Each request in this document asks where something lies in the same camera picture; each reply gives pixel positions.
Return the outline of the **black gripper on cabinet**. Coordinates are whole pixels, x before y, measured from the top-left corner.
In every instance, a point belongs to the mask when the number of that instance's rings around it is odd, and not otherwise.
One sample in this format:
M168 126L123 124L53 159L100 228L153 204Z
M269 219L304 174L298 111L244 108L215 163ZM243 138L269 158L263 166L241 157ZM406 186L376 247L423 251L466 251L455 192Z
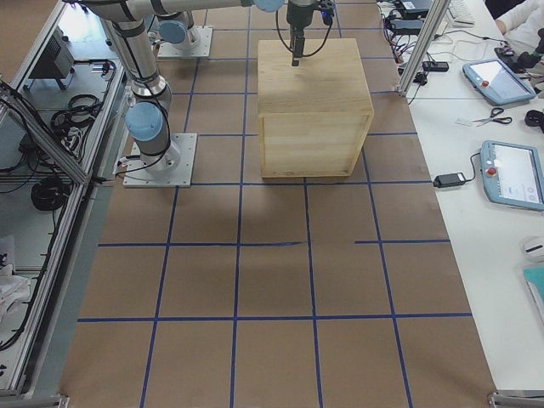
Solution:
M289 0L287 3L286 21L290 25L290 44L292 49L292 66L299 66L303 58L305 35L304 30L311 25L317 7L315 0Z

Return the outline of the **person arm white sleeve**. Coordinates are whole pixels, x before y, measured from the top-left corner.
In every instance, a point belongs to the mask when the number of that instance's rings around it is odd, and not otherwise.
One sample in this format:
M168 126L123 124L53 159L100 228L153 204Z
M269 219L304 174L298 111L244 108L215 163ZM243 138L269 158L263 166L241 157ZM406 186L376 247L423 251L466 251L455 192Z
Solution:
M543 27L543 1L527 0L496 19L501 34L536 34Z

